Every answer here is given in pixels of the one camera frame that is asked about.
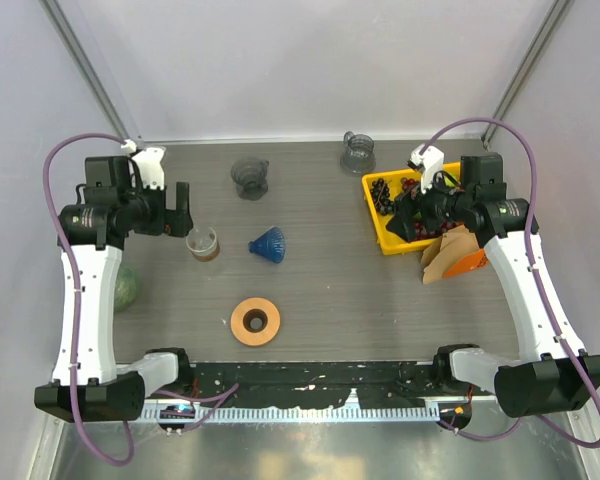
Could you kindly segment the glass carafe with wood band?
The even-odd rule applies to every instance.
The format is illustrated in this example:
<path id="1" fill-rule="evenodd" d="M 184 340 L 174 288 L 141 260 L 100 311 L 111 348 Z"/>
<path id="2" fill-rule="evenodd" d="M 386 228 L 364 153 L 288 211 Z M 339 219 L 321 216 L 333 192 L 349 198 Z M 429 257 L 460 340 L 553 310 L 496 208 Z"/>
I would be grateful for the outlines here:
<path id="1" fill-rule="evenodd" d="M 195 226 L 186 237 L 186 246 L 199 262 L 212 261 L 220 253 L 217 233 L 208 226 Z"/>

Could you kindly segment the blue glass dripper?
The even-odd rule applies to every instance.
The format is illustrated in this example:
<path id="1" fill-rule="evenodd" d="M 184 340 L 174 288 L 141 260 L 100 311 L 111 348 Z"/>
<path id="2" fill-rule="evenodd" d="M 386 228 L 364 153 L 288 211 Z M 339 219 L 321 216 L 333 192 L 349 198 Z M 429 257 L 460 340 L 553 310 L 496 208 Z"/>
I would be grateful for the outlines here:
<path id="1" fill-rule="evenodd" d="M 248 251 L 272 263 L 281 263 L 286 253 L 286 240 L 282 230 L 279 227 L 271 227 L 260 237 L 249 242 Z"/>

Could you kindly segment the wooden dripper ring holder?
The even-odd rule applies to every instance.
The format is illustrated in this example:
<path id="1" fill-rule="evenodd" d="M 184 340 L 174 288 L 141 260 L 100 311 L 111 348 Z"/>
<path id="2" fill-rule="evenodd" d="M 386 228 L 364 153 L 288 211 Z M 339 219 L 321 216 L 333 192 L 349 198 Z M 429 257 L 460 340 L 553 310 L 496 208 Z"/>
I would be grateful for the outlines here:
<path id="1" fill-rule="evenodd" d="M 240 302 L 233 310 L 230 328 L 243 345 L 261 347 L 271 342 L 281 326 L 281 315 L 274 303 L 261 297 Z"/>

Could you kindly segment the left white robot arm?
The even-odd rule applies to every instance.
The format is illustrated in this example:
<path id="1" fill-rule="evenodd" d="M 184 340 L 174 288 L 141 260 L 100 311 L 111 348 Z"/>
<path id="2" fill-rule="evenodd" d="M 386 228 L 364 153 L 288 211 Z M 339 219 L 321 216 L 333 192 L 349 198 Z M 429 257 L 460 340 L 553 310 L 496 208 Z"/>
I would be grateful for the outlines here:
<path id="1" fill-rule="evenodd" d="M 126 367 L 114 356 L 115 286 L 130 233 L 184 238 L 193 228 L 189 185 L 176 185 L 167 206 L 161 147 L 132 156 L 85 161 L 83 197 L 58 217 L 69 252 L 61 256 L 65 301 L 61 347 L 50 381 L 36 388 L 35 406 L 73 422 L 132 421 L 161 388 L 186 396 L 193 369 L 182 348 L 152 349 Z"/>

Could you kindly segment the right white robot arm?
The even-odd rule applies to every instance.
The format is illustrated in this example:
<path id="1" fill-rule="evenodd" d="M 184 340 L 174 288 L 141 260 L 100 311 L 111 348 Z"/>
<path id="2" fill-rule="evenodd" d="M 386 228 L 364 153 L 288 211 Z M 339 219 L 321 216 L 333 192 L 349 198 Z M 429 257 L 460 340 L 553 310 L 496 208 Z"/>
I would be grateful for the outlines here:
<path id="1" fill-rule="evenodd" d="M 566 318 L 529 202 L 508 198 L 499 154 L 462 157 L 457 178 L 444 171 L 443 160 L 435 147 L 412 153 L 408 164 L 420 183 L 398 195 L 387 229 L 412 241 L 417 221 L 429 231 L 446 221 L 467 227 L 502 285 L 519 354 L 510 360 L 474 345 L 442 347 L 434 386 L 454 394 L 472 384 L 494 394 L 511 418 L 581 409 L 600 386 L 600 355 L 587 353 Z"/>

